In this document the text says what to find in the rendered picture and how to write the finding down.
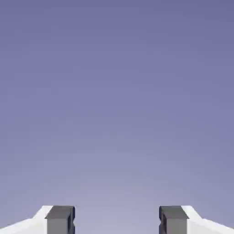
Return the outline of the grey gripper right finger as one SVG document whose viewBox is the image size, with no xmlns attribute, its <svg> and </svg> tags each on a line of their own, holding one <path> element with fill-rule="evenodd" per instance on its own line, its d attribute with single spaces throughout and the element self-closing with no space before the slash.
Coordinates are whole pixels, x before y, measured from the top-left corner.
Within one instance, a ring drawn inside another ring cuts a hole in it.
<svg viewBox="0 0 234 234">
<path fill-rule="evenodd" d="M 159 234 L 234 234 L 234 228 L 202 218 L 189 205 L 160 206 Z"/>
</svg>

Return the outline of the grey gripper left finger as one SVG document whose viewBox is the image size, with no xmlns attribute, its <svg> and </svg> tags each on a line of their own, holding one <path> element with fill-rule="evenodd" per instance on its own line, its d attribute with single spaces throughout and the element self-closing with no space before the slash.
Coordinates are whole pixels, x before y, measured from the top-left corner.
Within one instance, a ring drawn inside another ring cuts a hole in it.
<svg viewBox="0 0 234 234">
<path fill-rule="evenodd" d="M 75 207 L 43 205 L 32 217 L 0 228 L 0 234 L 75 234 Z"/>
</svg>

